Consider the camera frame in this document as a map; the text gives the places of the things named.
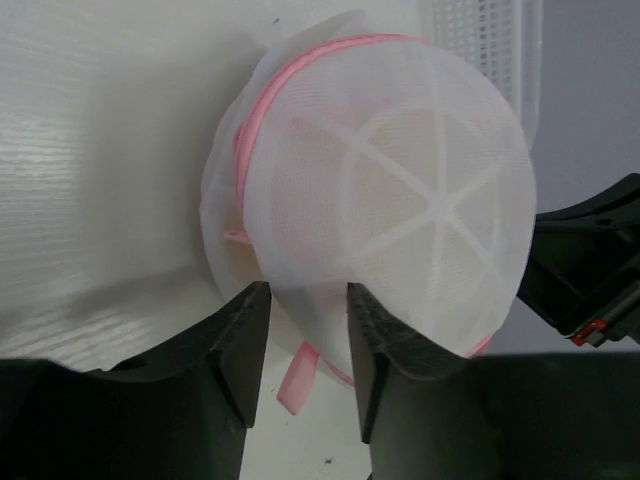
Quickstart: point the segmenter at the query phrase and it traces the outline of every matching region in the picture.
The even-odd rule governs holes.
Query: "white plastic basket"
[[[538,124],[542,0],[434,0],[435,43],[473,64],[518,113],[529,148]]]

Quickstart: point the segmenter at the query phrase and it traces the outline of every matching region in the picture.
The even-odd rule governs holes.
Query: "mesh laundry bag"
[[[351,376],[347,282],[454,353],[482,349],[518,290],[535,188],[513,111],[451,53],[366,34],[283,63],[225,134],[246,229],[226,242],[252,244],[308,341],[279,393],[295,412],[318,355]]]
[[[364,12],[353,11],[330,18],[274,46],[260,60],[249,83],[220,121],[203,174],[200,217],[209,264],[225,300],[235,297],[251,281],[263,279],[252,249],[225,241],[223,235],[244,228],[236,201],[234,135],[238,127],[246,120],[271,77],[285,63],[319,43],[373,32]]]

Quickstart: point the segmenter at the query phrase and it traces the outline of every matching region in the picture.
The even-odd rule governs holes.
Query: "black mechanical part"
[[[518,297],[577,345],[640,343],[640,174],[538,215]]]
[[[348,290],[375,480],[640,479],[640,354],[466,360]]]
[[[270,305],[254,283],[108,372],[0,361],[0,478],[238,479]]]

